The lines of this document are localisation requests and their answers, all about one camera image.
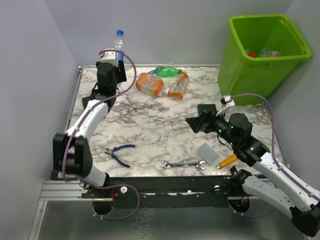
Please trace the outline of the blue label bottle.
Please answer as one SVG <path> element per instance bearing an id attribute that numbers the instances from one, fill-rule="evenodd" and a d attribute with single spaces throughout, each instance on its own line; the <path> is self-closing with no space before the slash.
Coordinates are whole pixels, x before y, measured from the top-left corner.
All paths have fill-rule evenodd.
<path id="1" fill-rule="evenodd" d="M 120 29 L 116 31 L 116 38 L 114 40 L 114 48 L 117 50 L 116 52 L 116 58 L 118 61 L 122 61 L 124 58 L 123 55 L 123 37 L 124 37 L 124 32 Z"/>

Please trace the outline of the red label bottle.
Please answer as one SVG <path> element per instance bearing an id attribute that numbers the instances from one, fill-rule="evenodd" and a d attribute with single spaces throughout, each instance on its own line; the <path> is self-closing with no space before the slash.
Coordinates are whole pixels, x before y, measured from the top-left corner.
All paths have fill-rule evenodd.
<path id="1" fill-rule="evenodd" d="M 248 51 L 248 52 L 247 52 L 247 55 L 248 55 L 249 57 L 252 57 L 252 58 L 255 58 L 255 57 L 256 57 L 256 53 L 255 53 L 255 52 L 252 52 L 252 51 Z"/>

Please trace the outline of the orange juice bottle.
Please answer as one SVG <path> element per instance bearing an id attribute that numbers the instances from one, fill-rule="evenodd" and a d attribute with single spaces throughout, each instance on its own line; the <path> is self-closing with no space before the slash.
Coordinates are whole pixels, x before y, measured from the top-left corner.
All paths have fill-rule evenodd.
<path id="1" fill-rule="evenodd" d="M 267 55 L 266 55 L 267 57 L 281 57 L 282 56 L 282 54 L 279 52 L 279 51 L 277 51 L 277 50 L 269 50 L 268 52 L 267 52 Z"/>

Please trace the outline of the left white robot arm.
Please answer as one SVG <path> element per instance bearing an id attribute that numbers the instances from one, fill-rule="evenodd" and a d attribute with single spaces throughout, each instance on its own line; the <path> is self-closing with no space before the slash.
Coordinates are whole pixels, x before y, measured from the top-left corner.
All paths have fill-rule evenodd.
<path id="1" fill-rule="evenodd" d="M 101 198 L 110 193 L 110 176 L 93 165 L 89 141 L 115 104 L 115 96 L 120 93 L 118 84 L 127 81 L 124 62 L 116 63 L 96 63 L 97 83 L 91 95 L 82 99 L 84 112 L 65 133 L 53 137 L 53 169 L 93 185 L 94 193 Z"/>

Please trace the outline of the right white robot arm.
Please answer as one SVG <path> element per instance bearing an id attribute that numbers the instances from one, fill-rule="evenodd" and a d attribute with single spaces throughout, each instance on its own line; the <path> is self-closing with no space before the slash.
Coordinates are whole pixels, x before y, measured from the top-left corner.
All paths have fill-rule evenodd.
<path id="1" fill-rule="evenodd" d="M 314 237 L 320 230 L 320 192 L 295 175 L 272 154 L 260 140 L 252 136 L 253 125 L 243 113 L 233 113 L 228 120 L 223 114 L 204 111 L 185 120 L 194 133 L 215 132 L 232 147 L 243 163 L 266 176 L 274 185 L 263 186 L 248 171 L 239 170 L 229 189 L 240 196 L 254 195 L 280 210 L 303 234 Z"/>

